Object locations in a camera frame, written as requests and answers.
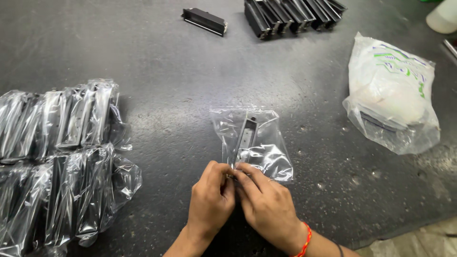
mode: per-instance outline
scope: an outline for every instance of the pile of wrapped parts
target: pile of wrapped parts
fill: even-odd
[[[90,246],[142,184],[119,115],[118,85],[0,97],[0,256]]]

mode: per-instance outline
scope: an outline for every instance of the black rectangular part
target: black rectangular part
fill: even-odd
[[[330,21],[325,25],[325,28],[331,29],[335,27],[336,23],[341,21],[341,16],[336,13],[330,6],[327,0],[315,0],[318,5],[330,16]]]
[[[206,29],[221,37],[224,37],[224,34],[227,31],[227,23],[224,22],[224,19],[198,8],[182,9],[181,17],[183,17],[184,21]]]
[[[254,30],[255,35],[260,39],[264,39],[271,29],[255,0],[244,1],[244,15],[252,30]]]
[[[327,2],[332,6],[333,10],[335,10],[340,16],[343,14],[344,11],[347,10],[347,7],[342,5],[336,0],[327,0]]]
[[[316,20],[316,18],[314,17],[313,13],[311,12],[311,10],[306,6],[306,4],[303,2],[303,0],[292,0],[293,3],[295,4],[295,6],[297,7],[297,9],[302,13],[302,15],[305,17],[306,19],[306,23],[305,23],[305,26],[303,27],[304,29],[306,29],[307,27],[309,27],[309,25],[311,25],[311,23],[313,21]]]
[[[289,15],[294,19],[294,23],[290,25],[290,30],[293,33],[301,32],[304,27],[307,25],[307,20],[303,14],[298,10],[297,6],[292,2],[292,0],[280,0],[284,9],[289,13]]]
[[[309,7],[316,17],[316,20],[311,23],[311,27],[317,31],[322,30],[322,28],[325,27],[329,21],[331,21],[331,18],[314,0],[303,0],[303,2]]]
[[[265,0],[266,4],[278,15],[282,23],[278,27],[278,33],[285,33],[286,30],[293,23],[292,17],[281,6],[279,0]]]
[[[270,33],[271,35],[274,35],[277,33],[279,25],[282,24],[281,19],[276,15],[276,13],[273,11],[273,9],[264,1],[264,0],[255,0],[257,5],[260,8],[260,11],[262,12],[266,22],[270,26],[271,30]]]

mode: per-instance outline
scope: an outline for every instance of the wrapped part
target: wrapped part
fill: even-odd
[[[46,156],[55,150],[59,133],[62,93],[62,91],[48,91],[44,94],[41,119],[37,128],[37,160],[44,160]]]
[[[1,198],[1,194],[2,194],[2,187],[4,185],[4,183],[6,182],[8,176],[10,175],[10,172],[12,170],[12,166],[0,166],[0,198]]]
[[[214,129],[222,140],[223,162],[248,162],[283,184],[293,181],[292,162],[273,110],[254,107],[213,109]]]
[[[18,90],[11,90],[7,92],[6,94],[0,96],[0,147],[3,142],[4,138],[4,131],[5,127],[7,125],[7,119],[6,117],[8,116],[8,113],[11,108],[11,100],[14,98],[13,96],[20,91]]]
[[[118,150],[132,150],[130,141],[130,126],[123,122],[119,108],[116,104],[110,104],[110,142]]]
[[[108,143],[110,104],[117,100],[118,85],[112,80],[89,80],[84,102],[82,145]]]
[[[4,157],[2,162],[15,163],[32,156],[32,151],[35,147],[37,124],[41,118],[43,103],[43,96],[33,96],[29,98],[15,129],[14,144],[11,145],[11,150],[8,151],[8,154]]]
[[[29,179],[31,168],[23,162],[15,164],[0,188],[0,246],[7,233],[8,222],[13,218],[19,196]]]
[[[86,85],[65,88],[62,93],[62,115],[59,122],[57,148],[74,148],[80,145],[84,122],[84,95]]]
[[[27,102],[31,96],[31,93],[14,91],[9,97],[8,112],[5,115],[5,119],[2,121],[5,123],[5,127],[0,135],[2,138],[0,146],[1,158],[7,157],[14,149],[16,130],[17,127],[20,126],[19,121],[22,113],[27,112],[26,108],[30,107],[30,104]]]
[[[18,166],[13,172],[24,173],[28,179],[21,188],[12,209],[11,218],[6,225],[6,233],[0,245],[0,256],[21,257],[33,249],[32,240],[35,221],[41,206],[41,194],[52,174],[52,164],[46,163],[33,167],[24,164]]]
[[[431,105],[435,64],[360,33],[349,62],[348,118],[396,154],[418,154],[440,141]]]
[[[126,158],[114,155],[112,187],[114,193],[114,212],[130,201],[143,184],[141,169]]]
[[[62,246],[75,236],[79,183],[83,171],[82,153],[56,156],[53,162],[45,245]]]
[[[83,150],[83,169],[76,237],[79,245],[88,247],[97,239],[112,217],[112,144],[87,147]]]

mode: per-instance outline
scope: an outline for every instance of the dark gray surface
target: dark gray surface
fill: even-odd
[[[69,256],[159,256],[187,219],[191,186],[221,158],[212,107],[277,111],[294,161],[298,216],[352,248],[457,214],[457,69],[417,0],[341,0],[331,33],[262,42],[243,1],[16,0],[0,3],[0,92],[45,92],[111,77],[121,86],[143,186],[114,226]],[[221,38],[180,19],[198,7],[228,22]],[[348,62],[357,31],[435,61],[441,143],[398,156],[346,118]],[[318,183],[324,184],[321,190]],[[205,256],[282,256],[237,207]]]

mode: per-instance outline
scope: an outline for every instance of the white plastic bag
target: white plastic bag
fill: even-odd
[[[440,141],[431,106],[435,64],[356,35],[349,61],[348,118],[370,140],[396,154],[418,154]]]

